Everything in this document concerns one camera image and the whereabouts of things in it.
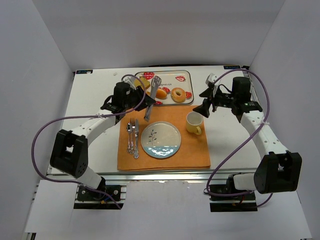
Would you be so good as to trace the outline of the sugared bagel donut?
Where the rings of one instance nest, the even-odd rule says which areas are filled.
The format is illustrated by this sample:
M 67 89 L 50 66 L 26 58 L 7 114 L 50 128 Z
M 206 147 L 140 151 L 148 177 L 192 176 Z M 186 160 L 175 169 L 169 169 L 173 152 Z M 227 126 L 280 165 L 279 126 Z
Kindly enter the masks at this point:
M 186 92 L 180 87 L 175 87 L 171 91 L 171 98 L 176 103 L 183 103 L 186 100 Z

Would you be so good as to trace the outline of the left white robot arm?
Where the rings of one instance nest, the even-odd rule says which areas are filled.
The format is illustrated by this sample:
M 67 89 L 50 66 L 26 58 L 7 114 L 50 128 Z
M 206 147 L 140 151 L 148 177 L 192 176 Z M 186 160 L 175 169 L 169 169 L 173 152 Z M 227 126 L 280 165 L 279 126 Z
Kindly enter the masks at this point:
M 130 109 L 144 110 L 156 101 L 141 86 L 132 88 L 127 82 L 118 82 L 98 113 L 71 130 L 56 134 L 50 157 L 50 166 L 74 177 L 90 188 L 94 195 L 105 191 L 105 179 L 89 167 L 89 146 L 107 129 L 115 126 Z

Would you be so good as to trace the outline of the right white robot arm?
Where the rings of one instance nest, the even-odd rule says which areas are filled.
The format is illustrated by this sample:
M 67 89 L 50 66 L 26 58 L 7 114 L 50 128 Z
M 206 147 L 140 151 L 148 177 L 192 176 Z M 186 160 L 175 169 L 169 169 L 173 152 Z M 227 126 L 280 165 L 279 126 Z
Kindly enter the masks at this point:
M 193 109 L 209 117 L 209 109 L 229 108 L 239 123 L 247 130 L 255 144 L 261 161 L 255 173 L 238 173 L 228 177 L 225 187 L 218 192 L 229 197 L 249 191 L 261 194 L 293 192 L 298 187 L 302 157 L 290 152 L 277 138 L 265 121 L 260 104 L 251 99 L 251 81 L 247 77 L 234 77 L 232 88 L 222 92 L 216 76 L 210 74 L 205 83 L 208 88 L 199 96 L 200 106 Z

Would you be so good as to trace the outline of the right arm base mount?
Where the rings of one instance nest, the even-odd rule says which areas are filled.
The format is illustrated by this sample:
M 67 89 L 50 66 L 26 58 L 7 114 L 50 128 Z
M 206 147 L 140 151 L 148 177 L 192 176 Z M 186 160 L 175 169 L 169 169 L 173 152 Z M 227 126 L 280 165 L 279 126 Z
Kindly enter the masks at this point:
M 234 174 L 229 175 L 224 184 L 210 184 L 209 191 L 218 195 L 242 194 L 245 190 L 237 190 L 234 185 Z M 254 193 L 237 196 L 210 195 L 207 190 L 203 191 L 209 196 L 211 213 L 233 212 L 257 212 L 256 196 Z

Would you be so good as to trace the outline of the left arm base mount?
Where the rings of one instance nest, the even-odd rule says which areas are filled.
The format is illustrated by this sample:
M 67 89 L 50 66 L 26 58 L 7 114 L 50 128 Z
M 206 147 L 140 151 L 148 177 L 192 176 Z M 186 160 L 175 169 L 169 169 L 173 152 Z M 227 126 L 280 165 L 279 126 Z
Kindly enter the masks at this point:
M 105 192 L 123 207 L 127 187 L 125 185 L 106 185 Z M 109 196 L 90 191 L 84 186 L 79 186 L 75 195 L 73 208 L 75 210 L 120 210 Z

